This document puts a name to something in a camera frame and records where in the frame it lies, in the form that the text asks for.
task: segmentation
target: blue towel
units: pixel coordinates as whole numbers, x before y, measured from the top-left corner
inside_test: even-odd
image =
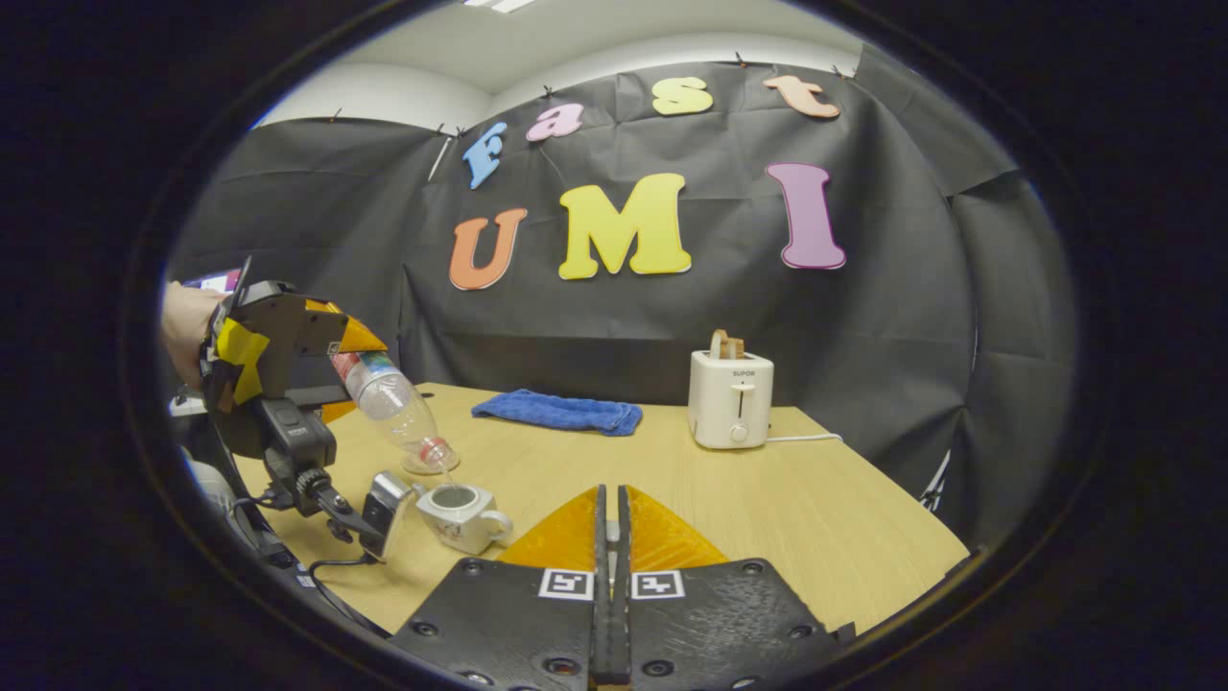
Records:
[[[591,399],[560,399],[528,389],[500,394],[473,409],[473,417],[497,417],[554,430],[596,430],[605,437],[626,437],[640,425],[643,411],[632,404]]]

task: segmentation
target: wooden table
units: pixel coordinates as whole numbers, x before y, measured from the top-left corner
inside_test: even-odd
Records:
[[[438,384],[427,404],[440,434],[460,455],[457,482],[494,492],[499,509],[516,523],[512,540],[594,485],[646,492],[704,534],[731,560],[766,558],[829,628],[855,622],[863,632],[915,600],[968,556],[963,544],[874,466],[839,441],[781,442],[759,449],[711,452],[688,432],[686,409],[643,406],[631,437],[560,432],[469,410],[490,392]],[[771,411],[772,437],[822,434],[793,407]],[[329,426],[336,437],[333,485],[361,504],[371,479],[392,470],[406,484],[435,487],[437,476],[400,468],[400,452],[384,442],[360,412]],[[260,461],[236,459],[254,492],[268,482]],[[352,558],[357,544],[335,540],[321,513],[264,511],[273,529],[303,562]],[[445,547],[416,509],[389,546],[387,565],[321,567],[317,576],[352,608],[395,632],[464,555]],[[484,558],[502,547],[492,545]]]

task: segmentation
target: toaster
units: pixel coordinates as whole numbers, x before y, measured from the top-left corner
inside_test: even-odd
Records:
[[[709,449],[759,447],[768,439],[774,366],[750,353],[737,360],[717,356],[691,353],[686,400],[691,436]]]

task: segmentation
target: plastic bottle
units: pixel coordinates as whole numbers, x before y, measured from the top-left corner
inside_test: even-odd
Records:
[[[405,470],[437,475],[457,468],[460,459],[436,432],[426,401],[386,353],[341,353],[333,356],[333,368],[359,410],[406,453]]]

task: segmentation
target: bottle label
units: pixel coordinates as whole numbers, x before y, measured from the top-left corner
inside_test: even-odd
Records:
[[[345,383],[345,390],[355,403],[368,384],[399,372],[386,353],[339,353],[332,361],[333,369]]]

